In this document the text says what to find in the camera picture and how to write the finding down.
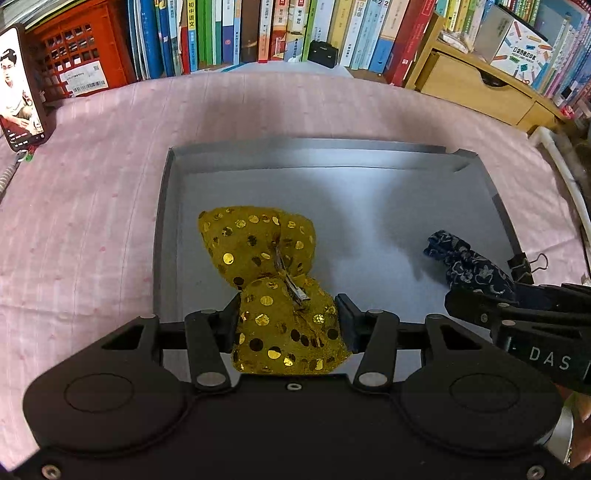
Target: gray tray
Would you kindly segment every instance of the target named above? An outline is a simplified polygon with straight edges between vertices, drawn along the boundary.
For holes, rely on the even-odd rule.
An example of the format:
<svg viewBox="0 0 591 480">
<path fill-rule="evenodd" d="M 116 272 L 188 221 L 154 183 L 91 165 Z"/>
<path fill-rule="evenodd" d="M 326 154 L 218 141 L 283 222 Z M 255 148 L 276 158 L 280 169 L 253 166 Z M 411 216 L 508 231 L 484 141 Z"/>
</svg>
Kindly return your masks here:
<svg viewBox="0 0 591 480">
<path fill-rule="evenodd" d="M 445 313 L 445 266 L 427 258 L 446 229 L 502 268 L 521 250 L 480 159 L 443 147 L 274 138 L 173 148 L 154 248 L 154 311 L 163 322 L 221 310 L 236 294 L 197 230 L 203 210 L 256 205 L 301 213 L 317 233 L 312 276 L 362 309 L 422 322 Z"/>
</svg>

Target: pink fabric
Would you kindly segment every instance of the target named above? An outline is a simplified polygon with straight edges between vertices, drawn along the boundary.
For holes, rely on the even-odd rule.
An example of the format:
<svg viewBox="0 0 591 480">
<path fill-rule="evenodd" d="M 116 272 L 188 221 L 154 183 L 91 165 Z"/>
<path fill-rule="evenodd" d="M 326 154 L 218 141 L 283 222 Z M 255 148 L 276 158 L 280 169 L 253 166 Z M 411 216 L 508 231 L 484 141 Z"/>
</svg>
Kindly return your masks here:
<svg viewBox="0 0 591 480">
<path fill-rule="evenodd" d="M 562 180 L 524 133 L 389 85 L 307 74 L 212 73 L 66 101 L 57 129 L 0 204 L 0 462 L 36 449 L 27 385 L 151 310 L 152 244 L 167 150 L 270 135 L 368 138 L 477 152 L 539 283 L 579 283 L 583 250 Z M 0 158 L 13 154 L 0 143 Z"/>
</svg>

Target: label sticker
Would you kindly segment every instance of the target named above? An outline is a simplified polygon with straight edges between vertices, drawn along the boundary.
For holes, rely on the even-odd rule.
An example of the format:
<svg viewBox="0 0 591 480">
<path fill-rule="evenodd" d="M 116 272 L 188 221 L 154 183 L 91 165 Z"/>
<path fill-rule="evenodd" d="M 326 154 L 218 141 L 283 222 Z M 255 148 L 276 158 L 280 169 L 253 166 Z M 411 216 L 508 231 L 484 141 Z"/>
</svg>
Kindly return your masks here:
<svg viewBox="0 0 591 480">
<path fill-rule="evenodd" d="M 61 73 L 60 80 L 67 83 L 66 90 L 74 96 L 109 87 L 99 60 Z"/>
</svg>

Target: navy floral fabric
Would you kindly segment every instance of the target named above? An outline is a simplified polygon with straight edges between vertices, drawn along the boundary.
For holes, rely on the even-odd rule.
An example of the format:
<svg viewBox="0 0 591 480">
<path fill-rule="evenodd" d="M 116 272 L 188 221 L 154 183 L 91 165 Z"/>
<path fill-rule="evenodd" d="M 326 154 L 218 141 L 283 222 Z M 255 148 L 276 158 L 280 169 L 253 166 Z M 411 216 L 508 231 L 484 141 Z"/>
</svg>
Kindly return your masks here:
<svg viewBox="0 0 591 480">
<path fill-rule="evenodd" d="M 425 255 L 448 266 L 446 279 L 450 288 L 468 288 L 515 300 L 513 280 L 487 258 L 470 249 L 470 244 L 445 230 L 429 237 Z"/>
</svg>

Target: binder clip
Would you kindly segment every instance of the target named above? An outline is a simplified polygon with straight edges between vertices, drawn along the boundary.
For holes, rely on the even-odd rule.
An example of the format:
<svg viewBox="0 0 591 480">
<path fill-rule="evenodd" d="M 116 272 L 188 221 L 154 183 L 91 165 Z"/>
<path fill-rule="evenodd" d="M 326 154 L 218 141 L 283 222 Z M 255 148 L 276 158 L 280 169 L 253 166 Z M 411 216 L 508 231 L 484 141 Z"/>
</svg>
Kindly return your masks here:
<svg viewBox="0 0 591 480">
<path fill-rule="evenodd" d="M 543 257 L 546 260 L 545 267 L 537 267 L 532 270 L 531 265 L 540 260 L 540 257 Z M 533 272 L 538 270 L 546 270 L 548 268 L 548 257 L 546 257 L 545 254 L 540 253 L 538 258 L 536 258 L 533 262 L 529 262 L 525 253 L 522 252 L 511 258 L 507 263 L 509 265 L 509 269 L 511 270 L 511 278 L 513 281 L 525 283 L 526 285 L 533 285 Z"/>
</svg>

